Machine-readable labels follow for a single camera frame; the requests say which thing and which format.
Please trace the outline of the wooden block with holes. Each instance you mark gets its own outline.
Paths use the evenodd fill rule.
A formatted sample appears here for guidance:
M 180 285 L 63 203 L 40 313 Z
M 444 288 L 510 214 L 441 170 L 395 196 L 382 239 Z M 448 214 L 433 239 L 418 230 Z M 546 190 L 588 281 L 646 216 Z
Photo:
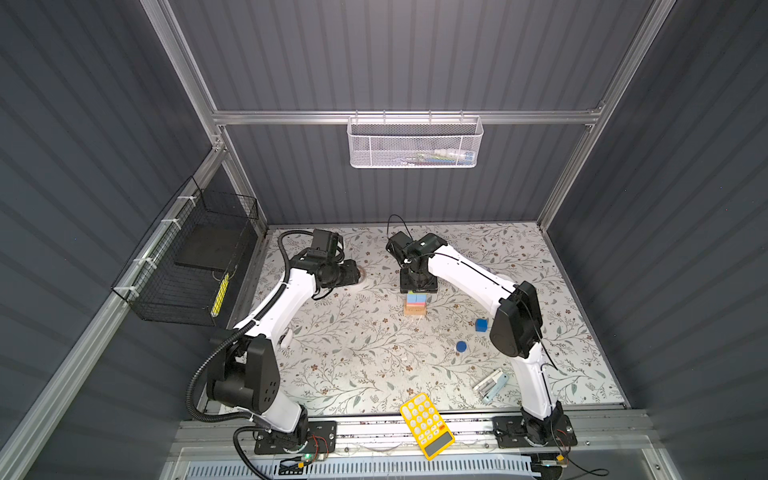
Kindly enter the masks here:
M 404 309 L 404 314 L 411 317 L 424 317 L 427 315 L 427 308 L 407 306 Z

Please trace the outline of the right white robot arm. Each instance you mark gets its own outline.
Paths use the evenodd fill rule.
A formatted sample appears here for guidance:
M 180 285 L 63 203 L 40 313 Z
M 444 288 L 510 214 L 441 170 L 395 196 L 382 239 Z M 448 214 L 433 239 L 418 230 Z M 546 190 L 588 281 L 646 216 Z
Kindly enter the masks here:
M 488 311 L 491 344 L 512 359 L 527 439 L 547 444 L 565 414 L 545 372 L 552 360 L 543 345 L 543 318 L 534 285 L 486 270 L 433 233 L 414 240 L 398 232 L 388 239 L 386 251 L 400 267 L 403 293 L 434 293 L 442 279 Z

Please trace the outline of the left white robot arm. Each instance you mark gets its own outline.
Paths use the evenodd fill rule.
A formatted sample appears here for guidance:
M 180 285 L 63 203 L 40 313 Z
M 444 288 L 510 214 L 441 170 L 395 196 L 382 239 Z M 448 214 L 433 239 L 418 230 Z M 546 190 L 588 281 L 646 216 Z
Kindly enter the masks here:
M 356 285 L 361 273 L 346 257 L 341 234 L 315 229 L 289 230 L 277 238 L 284 271 L 262 302 L 234 327 L 235 338 L 203 368 L 206 395 L 230 407 L 216 421 L 246 418 L 272 431 L 301 436 L 306 409 L 280 391 L 276 353 L 290 337 L 290 321 L 321 292 Z

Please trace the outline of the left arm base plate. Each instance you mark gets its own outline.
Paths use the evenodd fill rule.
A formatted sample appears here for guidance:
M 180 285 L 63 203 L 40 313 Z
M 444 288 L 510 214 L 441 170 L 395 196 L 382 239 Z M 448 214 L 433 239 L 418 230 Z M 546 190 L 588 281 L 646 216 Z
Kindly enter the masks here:
M 259 430 L 254 434 L 257 455 L 329 454 L 336 448 L 338 423 L 300 421 L 291 433 Z

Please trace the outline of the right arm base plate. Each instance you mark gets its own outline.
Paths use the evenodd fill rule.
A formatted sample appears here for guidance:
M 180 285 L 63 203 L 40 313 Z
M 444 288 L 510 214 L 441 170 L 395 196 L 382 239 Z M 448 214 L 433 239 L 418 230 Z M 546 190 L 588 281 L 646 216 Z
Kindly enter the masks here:
M 560 447 L 578 445 L 576 432 L 567 415 L 547 420 L 524 415 L 495 416 L 492 431 L 500 448 Z

